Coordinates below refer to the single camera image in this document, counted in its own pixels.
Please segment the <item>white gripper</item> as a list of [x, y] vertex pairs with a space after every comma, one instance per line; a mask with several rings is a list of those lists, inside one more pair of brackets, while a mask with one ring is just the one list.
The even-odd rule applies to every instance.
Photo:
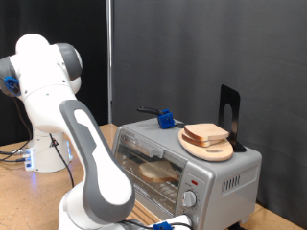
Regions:
[[191, 220], [186, 215], [156, 222], [151, 227], [153, 230], [193, 230]]

